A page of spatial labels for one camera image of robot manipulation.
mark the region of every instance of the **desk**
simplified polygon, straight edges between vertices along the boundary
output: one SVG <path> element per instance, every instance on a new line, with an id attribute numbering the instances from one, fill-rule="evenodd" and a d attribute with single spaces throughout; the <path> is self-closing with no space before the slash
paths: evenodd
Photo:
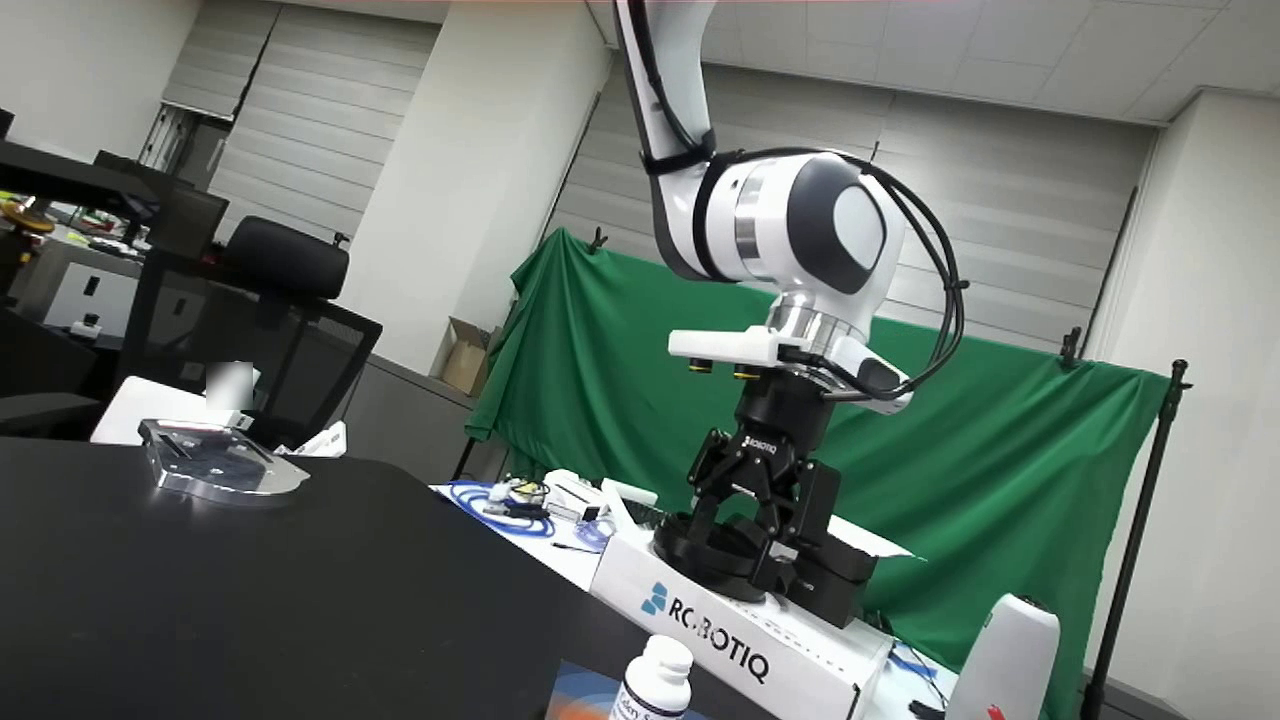
<path id="1" fill-rule="evenodd" d="M 0 438 L 0 716 L 532 720 L 562 657 L 621 678 L 643 650 L 408 474 L 298 465 L 297 503 L 243 511 L 156 491 L 141 448 Z"/>

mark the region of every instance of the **bottle cap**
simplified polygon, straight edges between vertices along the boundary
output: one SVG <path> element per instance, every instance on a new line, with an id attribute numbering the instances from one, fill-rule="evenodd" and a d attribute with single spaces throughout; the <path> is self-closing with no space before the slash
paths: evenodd
<path id="1" fill-rule="evenodd" d="M 680 675 L 687 675 L 694 666 L 694 653 L 684 643 L 667 635 L 654 635 L 644 647 L 646 657 L 659 667 Z"/>

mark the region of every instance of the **robotic arm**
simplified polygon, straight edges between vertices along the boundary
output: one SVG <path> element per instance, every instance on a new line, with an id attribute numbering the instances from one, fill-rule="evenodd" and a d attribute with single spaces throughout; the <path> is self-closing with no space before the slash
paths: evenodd
<path id="1" fill-rule="evenodd" d="M 780 291 L 763 325 L 675 331 L 668 341 L 692 370 L 733 364 L 745 388 L 737 433 L 712 430 L 689 473 L 694 512 L 672 516 L 655 550 L 712 589 L 756 600 L 765 591 L 792 592 L 797 573 L 805 582 L 796 587 L 812 591 L 806 569 L 838 564 L 827 525 L 840 474 L 808 456 L 835 401 L 897 413 L 951 357 L 964 328 L 965 283 L 937 218 L 881 168 L 808 147 L 716 152 L 700 72 L 713 6 L 614 0 L 663 261 L 691 281 L 760 281 Z M 909 225 L 946 296 L 933 356 L 915 378 L 867 347 Z M 733 493 L 756 500 L 754 523 L 716 523 Z"/>

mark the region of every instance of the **green backdrop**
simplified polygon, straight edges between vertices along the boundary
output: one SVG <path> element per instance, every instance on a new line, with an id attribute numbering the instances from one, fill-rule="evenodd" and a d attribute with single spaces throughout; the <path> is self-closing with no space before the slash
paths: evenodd
<path id="1" fill-rule="evenodd" d="M 689 466 L 708 429 L 733 429 L 741 386 L 730 368 L 687 372 L 667 334 L 745 329 L 771 299 L 591 255 L 563 229 L 512 279 L 520 300 L 468 433 L 687 507 Z M 877 319 L 872 345 L 911 373 L 934 336 Z M 837 514 L 927 559 L 881 562 L 868 607 L 959 670 L 1001 594 L 1036 597 L 1062 628 L 1046 711 L 1073 717 L 1103 553 L 1166 387 L 1146 372 L 1065 372 L 1053 355 L 965 338 L 902 413 L 837 409 L 817 454 L 844 474 Z"/>

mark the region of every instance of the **white box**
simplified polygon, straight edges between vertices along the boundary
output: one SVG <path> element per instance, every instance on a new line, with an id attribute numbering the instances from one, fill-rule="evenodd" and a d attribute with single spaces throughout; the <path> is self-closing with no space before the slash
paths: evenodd
<path id="1" fill-rule="evenodd" d="M 860 719 L 893 650 L 893 638 L 863 623 L 841 630 L 772 594 L 753 605 L 713 593 L 645 538 L 609 541 L 591 594 L 681 641 L 699 665 L 781 720 Z"/>

